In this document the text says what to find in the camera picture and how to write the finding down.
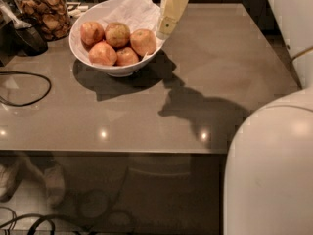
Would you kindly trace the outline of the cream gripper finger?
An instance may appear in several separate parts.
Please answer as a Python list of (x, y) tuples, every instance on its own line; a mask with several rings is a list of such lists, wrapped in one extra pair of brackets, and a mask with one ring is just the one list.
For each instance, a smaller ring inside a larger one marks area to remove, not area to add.
[(180, 21), (189, 0), (160, 0), (160, 16), (157, 23), (156, 35), (167, 39)]

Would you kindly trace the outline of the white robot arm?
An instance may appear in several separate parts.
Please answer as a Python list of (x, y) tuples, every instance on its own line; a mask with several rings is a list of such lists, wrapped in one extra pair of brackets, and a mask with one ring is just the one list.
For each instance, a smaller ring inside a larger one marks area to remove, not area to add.
[(223, 226), (188, 235), (313, 235), (313, 0), (260, 0), (300, 91), (253, 113), (224, 160)]

